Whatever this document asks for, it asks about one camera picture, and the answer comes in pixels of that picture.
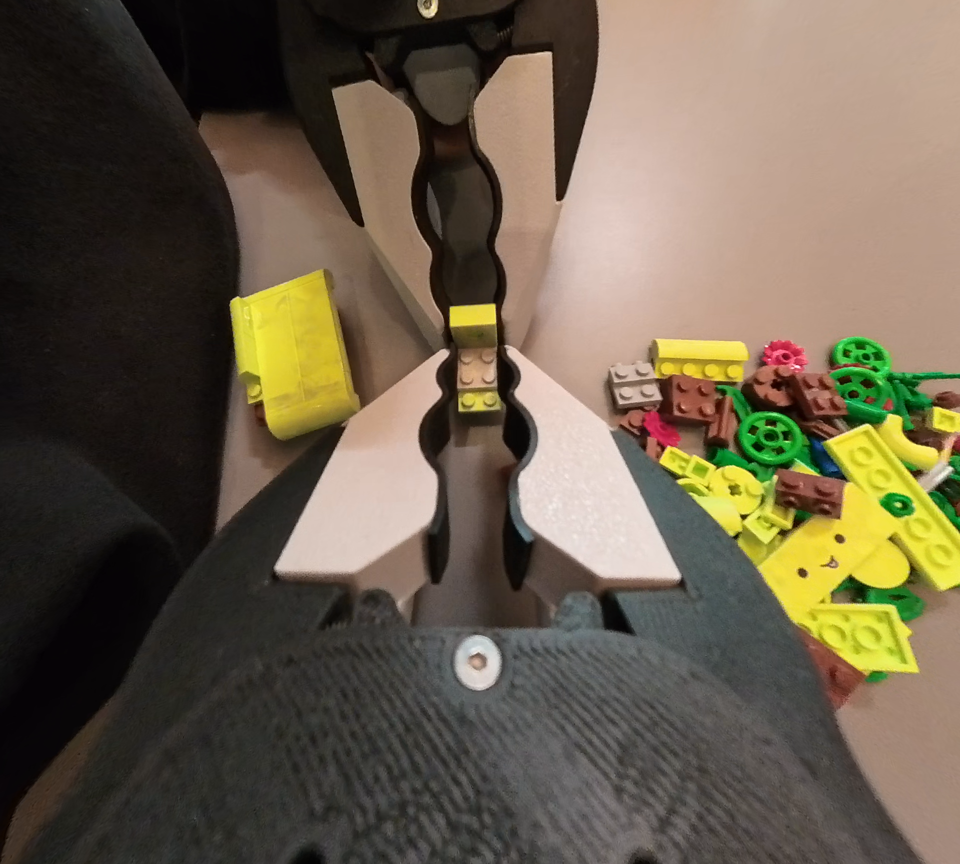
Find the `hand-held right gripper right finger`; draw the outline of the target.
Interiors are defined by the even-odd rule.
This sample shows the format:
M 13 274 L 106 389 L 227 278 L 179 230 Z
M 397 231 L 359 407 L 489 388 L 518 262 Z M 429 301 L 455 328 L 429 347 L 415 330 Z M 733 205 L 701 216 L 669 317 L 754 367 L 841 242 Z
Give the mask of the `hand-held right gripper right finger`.
M 505 346 L 500 364 L 515 460 L 503 526 L 510 586 L 551 608 L 576 592 L 677 587 L 681 572 L 613 431 L 517 348 Z

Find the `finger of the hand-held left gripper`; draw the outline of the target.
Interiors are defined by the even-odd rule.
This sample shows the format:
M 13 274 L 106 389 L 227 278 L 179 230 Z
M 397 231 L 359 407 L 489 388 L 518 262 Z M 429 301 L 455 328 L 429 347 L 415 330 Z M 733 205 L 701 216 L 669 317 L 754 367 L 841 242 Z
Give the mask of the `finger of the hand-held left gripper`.
M 473 105 L 476 142 L 498 187 L 493 248 L 503 271 L 505 341 L 527 336 L 559 220 L 556 194 L 553 56 L 504 59 Z
M 374 254 L 428 346 L 441 349 L 446 320 L 431 284 L 440 240 L 427 210 L 417 113 L 373 80 L 337 88 L 333 99 Z

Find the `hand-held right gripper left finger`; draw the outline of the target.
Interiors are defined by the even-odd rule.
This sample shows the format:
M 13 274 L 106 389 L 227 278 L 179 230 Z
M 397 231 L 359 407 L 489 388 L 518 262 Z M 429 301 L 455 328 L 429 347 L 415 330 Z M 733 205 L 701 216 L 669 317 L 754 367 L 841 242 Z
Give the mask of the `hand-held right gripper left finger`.
M 427 584 L 427 529 L 439 479 L 420 439 L 442 396 L 432 355 L 345 424 L 273 570 L 278 578 L 382 590 L 412 611 Z

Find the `large lime brick assembly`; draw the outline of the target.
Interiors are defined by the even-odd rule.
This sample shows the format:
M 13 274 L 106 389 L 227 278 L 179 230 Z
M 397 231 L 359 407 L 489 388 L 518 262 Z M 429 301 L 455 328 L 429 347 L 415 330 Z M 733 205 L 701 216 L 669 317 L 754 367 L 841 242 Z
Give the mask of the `large lime brick assembly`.
M 338 425 L 361 402 L 327 269 L 230 301 L 246 401 L 282 441 Z

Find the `small lime brown brick block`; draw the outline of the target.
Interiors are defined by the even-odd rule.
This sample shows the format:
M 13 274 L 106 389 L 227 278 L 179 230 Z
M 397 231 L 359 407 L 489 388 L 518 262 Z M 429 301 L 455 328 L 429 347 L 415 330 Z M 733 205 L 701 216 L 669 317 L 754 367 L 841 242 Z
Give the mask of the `small lime brown brick block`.
M 503 410 L 499 393 L 498 311 L 495 304 L 451 306 L 455 402 L 465 426 L 493 424 Z

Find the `person's left hand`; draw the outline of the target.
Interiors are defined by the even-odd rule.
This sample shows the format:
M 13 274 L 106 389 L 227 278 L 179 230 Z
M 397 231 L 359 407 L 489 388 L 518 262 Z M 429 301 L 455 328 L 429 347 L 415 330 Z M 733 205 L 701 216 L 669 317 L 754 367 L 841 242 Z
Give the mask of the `person's left hand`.
M 433 122 L 430 130 L 436 162 L 463 162 L 473 157 L 472 133 L 467 119 L 454 125 Z

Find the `small grey plate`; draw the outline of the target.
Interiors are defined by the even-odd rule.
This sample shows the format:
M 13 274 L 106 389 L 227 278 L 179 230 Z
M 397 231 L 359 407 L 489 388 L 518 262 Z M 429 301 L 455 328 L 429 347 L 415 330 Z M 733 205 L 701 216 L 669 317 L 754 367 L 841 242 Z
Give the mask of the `small grey plate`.
M 618 413 L 655 410 L 664 399 L 655 367 L 649 361 L 612 365 L 607 372 L 607 386 L 612 408 Z

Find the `pile of loose toy bricks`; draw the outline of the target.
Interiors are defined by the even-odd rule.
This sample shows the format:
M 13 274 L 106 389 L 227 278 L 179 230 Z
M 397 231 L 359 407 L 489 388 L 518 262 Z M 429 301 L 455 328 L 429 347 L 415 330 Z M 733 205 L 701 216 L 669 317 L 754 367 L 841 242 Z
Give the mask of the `pile of loose toy bricks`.
M 618 429 L 744 552 L 798 629 L 826 699 L 915 674 L 910 623 L 919 582 L 958 589 L 958 392 L 930 395 L 863 335 L 841 338 L 826 370 L 789 339 L 769 341 L 705 426 L 659 409 Z

